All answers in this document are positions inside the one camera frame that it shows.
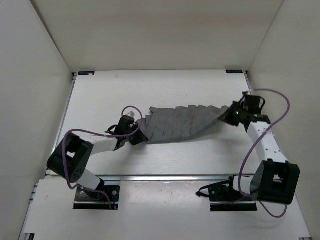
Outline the grey pleated skirt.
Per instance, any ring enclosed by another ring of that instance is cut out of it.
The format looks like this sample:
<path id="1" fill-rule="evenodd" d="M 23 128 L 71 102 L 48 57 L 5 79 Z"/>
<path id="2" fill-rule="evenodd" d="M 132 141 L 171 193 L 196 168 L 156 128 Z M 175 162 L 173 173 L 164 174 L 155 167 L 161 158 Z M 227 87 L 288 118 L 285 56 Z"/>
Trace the grey pleated skirt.
<path id="1" fill-rule="evenodd" d="M 228 109 L 228 106 L 219 108 L 212 105 L 150 107 L 151 114 L 138 120 L 138 124 L 149 144 L 180 143 L 203 135 L 219 122 L 219 117 Z"/>

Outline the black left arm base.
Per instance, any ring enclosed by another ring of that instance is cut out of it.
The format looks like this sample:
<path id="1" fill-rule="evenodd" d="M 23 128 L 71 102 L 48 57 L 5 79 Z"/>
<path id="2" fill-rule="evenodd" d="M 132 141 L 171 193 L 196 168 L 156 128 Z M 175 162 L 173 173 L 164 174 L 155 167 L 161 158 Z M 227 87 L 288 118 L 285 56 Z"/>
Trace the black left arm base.
<path id="1" fill-rule="evenodd" d="M 104 193 L 78 187 L 74 196 L 73 209 L 116 211 L 119 209 L 120 190 L 120 182 L 105 182 Z"/>

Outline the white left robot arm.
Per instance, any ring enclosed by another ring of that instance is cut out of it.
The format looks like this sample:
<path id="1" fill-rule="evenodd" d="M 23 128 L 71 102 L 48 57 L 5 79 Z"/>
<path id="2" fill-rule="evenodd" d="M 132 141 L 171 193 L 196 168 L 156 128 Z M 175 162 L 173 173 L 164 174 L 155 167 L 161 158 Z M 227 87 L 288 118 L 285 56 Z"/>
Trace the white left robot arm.
<path id="1" fill-rule="evenodd" d="M 147 142 L 148 138 L 140 129 L 139 123 L 129 115 L 123 115 L 118 124 L 109 127 L 104 134 L 81 129 L 78 131 L 88 135 L 79 136 L 74 130 L 67 132 L 49 157 L 46 166 L 67 180 L 69 185 L 77 184 L 93 199 L 99 199 L 104 195 L 105 182 L 87 170 L 90 157 L 117 151 L 126 143 L 135 146 Z"/>

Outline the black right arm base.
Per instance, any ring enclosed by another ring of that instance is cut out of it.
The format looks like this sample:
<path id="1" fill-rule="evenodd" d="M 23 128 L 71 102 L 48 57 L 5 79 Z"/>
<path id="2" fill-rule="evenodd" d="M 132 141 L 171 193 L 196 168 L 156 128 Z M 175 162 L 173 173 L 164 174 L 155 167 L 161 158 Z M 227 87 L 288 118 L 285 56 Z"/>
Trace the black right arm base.
<path id="1" fill-rule="evenodd" d="M 211 212 L 256 212 L 256 203 L 233 189 L 234 179 L 230 175 L 227 180 L 205 185 L 195 195 L 209 199 Z"/>

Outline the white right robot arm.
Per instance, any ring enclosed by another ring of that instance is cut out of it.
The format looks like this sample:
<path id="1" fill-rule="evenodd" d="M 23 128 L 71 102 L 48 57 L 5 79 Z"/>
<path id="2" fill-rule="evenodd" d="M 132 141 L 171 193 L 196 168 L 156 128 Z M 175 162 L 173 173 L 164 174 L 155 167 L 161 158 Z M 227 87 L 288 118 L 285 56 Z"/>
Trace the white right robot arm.
<path id="1" fill-rule="evenodd" d="M 252 147 L 246 154 L 238 175 L 224 187 L 224 195 L 236 200 L 241 195 L 254 201 L 290 205 L 294 199 L 300 176 L 297 164 L 290 163 L 280 150 L 272 128 L 283 120 L 271 122 L 262 113 L 266 100 L 249 92 L 243 92 L 239 101 L 232 105 L 218 119 L 230 126 L 243 125 L 252 140 Z M 252 177 L 244 176 L 245 165 L 252 152 L 260 162 Z"/>

